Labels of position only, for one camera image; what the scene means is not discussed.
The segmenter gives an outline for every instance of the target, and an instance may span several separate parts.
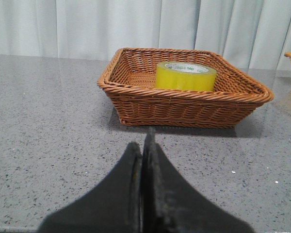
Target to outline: curtain fold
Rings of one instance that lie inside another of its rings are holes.
[[[110,60],[122,47],[210,50],[291,70],[291,0],[5,0],[0,54]]]

